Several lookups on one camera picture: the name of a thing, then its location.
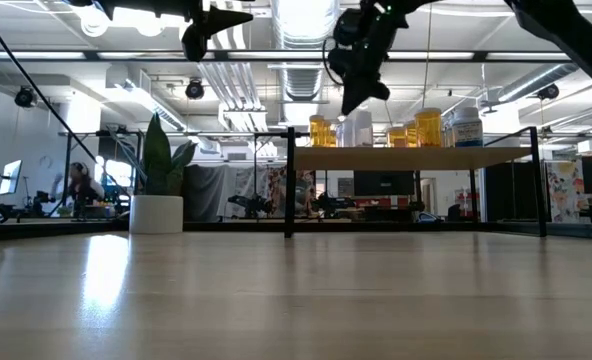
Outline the person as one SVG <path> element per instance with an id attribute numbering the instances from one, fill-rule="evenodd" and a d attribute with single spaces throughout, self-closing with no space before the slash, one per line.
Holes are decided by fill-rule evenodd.
<path id="1" fill-rule="evenodd" d="M 105 199 L 104 188 L 99 182 L 94 180 L 86 164 L 81 162 L 72 162 L 69 165 L 69 182 L 65 187 L 66 194 L 58 193 L 58 185 L 63 180 L 64 175 L 59 173 L 54 178 L 50 190 L 51 200 L 63 200 L 67 196 L 73 201 L 73 216 L 80 218 L 89 204 L 100 202 Z"/>

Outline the silver ceiling air duct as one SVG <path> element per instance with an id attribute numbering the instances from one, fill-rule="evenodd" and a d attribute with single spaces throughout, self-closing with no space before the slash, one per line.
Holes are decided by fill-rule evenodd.
<path id="1" fill-rule="evenodd" d="M 281 50 L 320 50 L 340 14 L 340 0 L 271 0 L 276 45 Z M 281 71 L 284 95 L 292 101 L 318 98 L 322 85 L 320 69 Z"/>

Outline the black wide monitor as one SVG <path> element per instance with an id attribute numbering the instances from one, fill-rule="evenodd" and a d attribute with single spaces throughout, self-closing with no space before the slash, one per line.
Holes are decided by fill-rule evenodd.
<path id="1" fill-rule="evenodd" d="M 402 196 L 415 194 L 412 171 L 355 171 L 355 196 Z"/>

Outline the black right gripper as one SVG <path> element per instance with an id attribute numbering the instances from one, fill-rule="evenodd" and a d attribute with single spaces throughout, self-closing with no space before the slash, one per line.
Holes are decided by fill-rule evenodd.
<path id="1" fill-rule="evenodd" d="M 345 9 L 334 26 L 335 47 L 328 52 L 330 69 L 341 78 L 341 113 L 351 114 L 370 98 L 387 101 L 389 88 L 375 76 L 388 58 L 397 31 L 409 27 L 407 0 L 361 0 Z"/>

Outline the green plant in white pot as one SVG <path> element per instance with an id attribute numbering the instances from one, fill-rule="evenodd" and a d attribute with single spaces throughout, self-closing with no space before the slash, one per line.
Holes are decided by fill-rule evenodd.
<path id="1" fill-rule="evenodd" d="M 109 133 L 136 171 L 136 189 L 140 190 L 130 197 L 129 209 L 118 215 L 117 220 L 126 223 L 131 234 L 181 233 L 184 169 L 193 160 L 197 144 L 188 140 L 172 153 L 157 112 L 152 115 L 144 134 L 141 158 L 118 138 L 116 131 Z"/>

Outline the black ceiling spotlight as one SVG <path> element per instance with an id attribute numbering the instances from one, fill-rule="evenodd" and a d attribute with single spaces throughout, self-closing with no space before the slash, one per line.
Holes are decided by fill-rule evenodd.
<path id="1" fill-rule="evenodd" d="M 14 102 L 18 107 L 30 109 L 37 105 L 38 95 L 31 86 L 21 86 Z"/>
<path id="2" fill-rule="evenodd" d="M 192 78 L 185 89 L 185 95 L 190 100 L 200 100 L 205 94 L 201 78 Z"/>
<path id="3" fill-rule="evenodd" d="M 555 83 L 552 83 L 552 84 L 540 89 L 536 93 L 536 96 L 539 100 L 544 101 L 544 100 L 554 100 L 559 96 L 559 94 L 560 94 L 560 90 L 559 90 L 558 86 Z"/>

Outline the wooden shelf with black frame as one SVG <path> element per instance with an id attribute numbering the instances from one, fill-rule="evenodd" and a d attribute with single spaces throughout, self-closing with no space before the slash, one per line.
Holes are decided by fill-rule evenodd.
<path id="1" fill-rule="evenodd" d="M 292 237 L 295 228 L 296 172 L 299 170 L 359 170 L 359 171 L 465 171 L 469 172 L 470 193 L 484 185 L 477 181 L 475 172 L 501 163 L 513 162 L 529 156 L 533 171 L 536 235 L 547 236 L 547 215 L 542 183 L 538 130 L 526 127 L 500 136 L 483 147 L 420 147 L 420 148 L 367 148 L 298 147 L 300 136 L 290 128 L 287 139 L 286 205 L 284 235 Z"/>

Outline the tilted bright computer monitor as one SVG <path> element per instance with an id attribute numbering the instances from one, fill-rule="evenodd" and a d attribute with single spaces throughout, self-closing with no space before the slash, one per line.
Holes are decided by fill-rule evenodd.
<path id="1" fill-rule="evenodd" d="M 16 160 L 6 164 L 0 182 L 0 195 L 11 195 L 17 191 L 22 161 Z"/>

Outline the floral printed panel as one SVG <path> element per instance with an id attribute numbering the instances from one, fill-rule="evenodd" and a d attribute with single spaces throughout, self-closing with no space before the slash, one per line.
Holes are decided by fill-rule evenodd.
<path id="1" fill-rule="evenodd" d="M 586 204 L 582 161 L 546 162 L 550 215 L 553 223 L 579 223 Z"/>

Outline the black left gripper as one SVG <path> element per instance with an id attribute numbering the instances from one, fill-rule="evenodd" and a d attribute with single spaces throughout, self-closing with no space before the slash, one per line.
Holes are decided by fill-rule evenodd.
<path id="1" fill-rule="evenodd" d="M 189 22 L 185 29 L 181 45 L 188 61 L 201 61 L 207 51 L 207 31 L 223 31 L 253 20 L 253 15 L 246 12 L 222 10 L 211 6 L 203 9 L 203 0 L 180 0 L 182 16 Z"/>

